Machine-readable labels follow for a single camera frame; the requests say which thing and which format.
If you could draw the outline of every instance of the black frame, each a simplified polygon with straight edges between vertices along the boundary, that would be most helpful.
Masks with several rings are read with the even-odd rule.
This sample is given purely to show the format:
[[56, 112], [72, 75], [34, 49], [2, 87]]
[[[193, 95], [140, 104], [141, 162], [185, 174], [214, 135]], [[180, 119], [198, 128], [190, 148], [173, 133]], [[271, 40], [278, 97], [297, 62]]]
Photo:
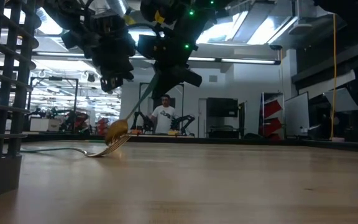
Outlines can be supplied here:
[[[48, 77], [48, 78], [40, 78], [40, 77], [31, 77], [30, 78], [30, 86], [31, 87], [35, 87], [32, 85], [32, 82], [34, 80], [40, 80], [40, 82], [42, 80], [50, 80], [50, 81], [62, 81], [62, 80], [73, 80], [75, 81], [75, 94], [74, 94], [74, 108], [73, 111], [74, 113], [76, 113], [77, 111], [77, 96], [78, 96], [78, 82], [79, 80], [77, 78], [61, 78], [61, 77]], [[30, 111], [30, 106], [31, 106], [31, 92], [29, 93], [29, 99], [27, 100], [27, 110]], [[75, 132], [75, 126], [73, 125], [73, 130], [71, 130], [73, 133]]]
[[[19, 174], [22, 157], [18, 154], [22, 138], [25, 101], [27, 92], [32, 87], [27, 84], [30, 70], [35, 69], [35, 63], [31, 61], [33, 49], [39, 46], [34, 38], [34, 30], [41, 25], [39, 17], [35, 13], [35, 0], [16, 0], [9, 2], [11, 17], [4, 15], [5, 0], [0, 0], [0, 39], [2, 28], [8, 29], [7, 44], [0, 44], [0, 52], [5, 55], [3, 71], [0, 75], [0, 194], [14, 190], [19, 184]], [[21, 11], [26, 14], [24, 25], [19, 24]], [[22, 45], [17, 45], [18, 35], [22, 37]], [[14, 67], [14, 60], [19, 61], [19, 66]], [[13, 71], [17, 70], [17, 80], [13, 79]], [[11, 86], [16, 86], [13, 106], [9, 106]], [[10, 134], [5, 133], [7, 112], [12, 111], [12, 128]], [[7, 141], [7, 153], [3, 153], [4, 143]]]

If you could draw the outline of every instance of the red object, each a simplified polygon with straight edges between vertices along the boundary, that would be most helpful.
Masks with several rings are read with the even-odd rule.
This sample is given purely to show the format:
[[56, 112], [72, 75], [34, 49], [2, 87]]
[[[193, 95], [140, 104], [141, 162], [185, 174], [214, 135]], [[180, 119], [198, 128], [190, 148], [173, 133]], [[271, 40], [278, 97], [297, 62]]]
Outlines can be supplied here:
[[268, 137], [273, 132], [277, 131], [282, 127], [282, 124], [278, 118], [265, 119], [265, 132], [263, 127], [259, 127], [259, 134], [263, 137]]
[[102, 118], [98, 121], [98, 133], [100, 135], [105, 135], [108, 130], [109, 120], [107, 118]]
[[270, 103], [266, 103], [265, 104], [265, 119], [268, 118], [269, 116], [273, 115], [274, 113], [278, 112], [281, 110], [281, 106], [278, 103], [277, 100], [275, 101], [271, 101]]

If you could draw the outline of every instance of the white t-shirt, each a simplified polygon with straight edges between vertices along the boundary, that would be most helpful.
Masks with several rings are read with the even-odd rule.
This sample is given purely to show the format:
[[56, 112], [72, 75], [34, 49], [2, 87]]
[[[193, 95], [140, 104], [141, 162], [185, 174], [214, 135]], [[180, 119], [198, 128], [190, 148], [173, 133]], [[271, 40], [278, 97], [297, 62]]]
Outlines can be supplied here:
[[171, 120], [175, 115], [175, 109], [171, 106], [164, 107], [158, 106], [155, 108], [152, 116], [157, 118], [157, 127], [155, 128], [155, 132], [168, 134], [171, 129]]

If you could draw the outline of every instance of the door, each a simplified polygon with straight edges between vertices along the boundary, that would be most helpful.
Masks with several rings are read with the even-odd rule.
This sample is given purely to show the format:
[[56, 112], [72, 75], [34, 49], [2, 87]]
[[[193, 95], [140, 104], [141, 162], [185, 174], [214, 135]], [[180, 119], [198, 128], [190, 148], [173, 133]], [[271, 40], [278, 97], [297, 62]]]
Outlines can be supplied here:
[[206, 138], [206, 98], [198, 99], [198, 138]]

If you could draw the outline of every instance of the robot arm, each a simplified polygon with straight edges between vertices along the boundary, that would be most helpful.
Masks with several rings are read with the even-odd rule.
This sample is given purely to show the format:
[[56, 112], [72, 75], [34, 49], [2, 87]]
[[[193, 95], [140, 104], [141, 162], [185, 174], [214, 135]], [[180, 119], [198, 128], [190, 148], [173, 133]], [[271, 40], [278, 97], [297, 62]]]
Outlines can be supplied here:
[[[154, 59], [158, 82], [152, 98], [156, 99], [181, 82], [201, 85], [201, 76], [188, 69], [187, 60], [192, 51], [197, 50], [195, 43], [205, 24], [210, 19], [216, 20], [216, 11], [224, 9], [232, 0], [142, 0], [140, 11], [146, 20], [157, 22], [155, 26], [127, 25], [126, 20], [112, 10], [96, 15], [89, 9], [92, 1], [84, 5], [76, 0], [45, 0], [44, 9], [57, 24], [69, 30], [62, 35], [66, 48], [79, 47], [100, 69], [101, 88], [105, 92], [121, 86], [123, 79], [134, 78], [129, 57], [135, 55], [136, 50]], [[108, 0], [108, 3], [127, 7], [125, 0]], [[175, 23], [173, 30], [162, 27], [163, 23]], [[151, 28], [156, 36], [140, 35], [136, 46], [128, 30], [139, 26]]]
[[153, 121], [149, 117], [145, 116], [142, 112], [140, 112], [140, 111], [135, 112], [134, 116], [135, 116], [134, 122], [132, 124], [131, 130], [137, 129], [136, 121], [139, 116], [142, 117], [142, 119], [143, 119], [143, 127], [142, 128], [144, 131], [151, 131], [153, 129], [153, 127], [154, 127]]
[[171, 122], [171, 129], [178, 130], [181, 122], [187, 121], [187, 123], [181, 127], [180, 132], [182, 135], [186, 134], [186, 128], [195, 120], [193, 115], [186, 115], [179, 118], [174, 118]]

